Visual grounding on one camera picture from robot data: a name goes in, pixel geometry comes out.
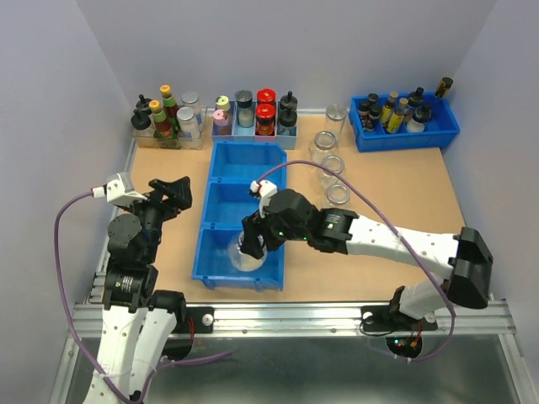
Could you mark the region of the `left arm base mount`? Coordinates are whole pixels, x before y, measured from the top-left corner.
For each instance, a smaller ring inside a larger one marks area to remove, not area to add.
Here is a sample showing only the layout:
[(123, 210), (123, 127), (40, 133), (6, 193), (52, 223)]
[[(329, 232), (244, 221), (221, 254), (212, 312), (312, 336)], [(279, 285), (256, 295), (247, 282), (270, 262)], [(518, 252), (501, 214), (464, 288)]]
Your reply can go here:
[(185, 359), (193, 348), (195, 335), (213, 333), (215, 309), (212, 306), (188, 307), (184, 293), (156, 290), (149, 300), (141, 336), (148, 346), (163, 348), (170, 360)]

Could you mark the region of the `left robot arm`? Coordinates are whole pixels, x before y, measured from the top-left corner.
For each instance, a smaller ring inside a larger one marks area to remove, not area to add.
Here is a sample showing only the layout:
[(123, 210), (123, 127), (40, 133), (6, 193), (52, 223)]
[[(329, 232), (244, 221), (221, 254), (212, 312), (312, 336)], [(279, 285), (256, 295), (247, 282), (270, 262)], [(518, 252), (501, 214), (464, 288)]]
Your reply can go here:
[(141, 194), (126, 173), (108, 180), (108, 202), (122, 212), (108, 226), (99, 369), (85, 397), (87, 403), (141, 403), (157, 372), (171, 332), (187, 323), (184, 294), (156, 290), (154, 267), (163, 223), (192, 205), (190, 179), (153, 179)]

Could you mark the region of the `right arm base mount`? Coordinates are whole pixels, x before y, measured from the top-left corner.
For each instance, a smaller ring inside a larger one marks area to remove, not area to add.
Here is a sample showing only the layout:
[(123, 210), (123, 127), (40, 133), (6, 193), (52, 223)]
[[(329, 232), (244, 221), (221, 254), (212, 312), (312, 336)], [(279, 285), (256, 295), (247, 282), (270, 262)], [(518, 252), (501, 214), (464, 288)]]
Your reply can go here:
[(426, 316), (416, 319), (400, 311), (404, 286), (396, 289), (384, 306), (363, 306), (359, 331), (367, 337), (384, 337), (390, 353), (405, 359), (419, 357), (423, 347), (423, 332), (437, 331), (436, 319)]

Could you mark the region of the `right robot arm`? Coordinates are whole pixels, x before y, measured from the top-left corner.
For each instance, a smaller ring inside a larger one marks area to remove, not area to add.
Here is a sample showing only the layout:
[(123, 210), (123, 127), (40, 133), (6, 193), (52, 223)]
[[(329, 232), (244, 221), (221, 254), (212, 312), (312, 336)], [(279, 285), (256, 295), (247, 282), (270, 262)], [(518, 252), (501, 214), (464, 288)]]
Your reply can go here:
[(494, 263), (481, 234), (428, 233), (390, 226), (340, 208), (318, 209), (302, 194), (282, 189), (260, 200), (242, 221), (239, 261), (260, 265), (287, 241), (305, 242), (321, 253), (371, 256), (416, 265), (426, 280), (396, 289), (368, 321), (383, 330), (406, 329), (448, 304), (482, 310), (488, 305)]

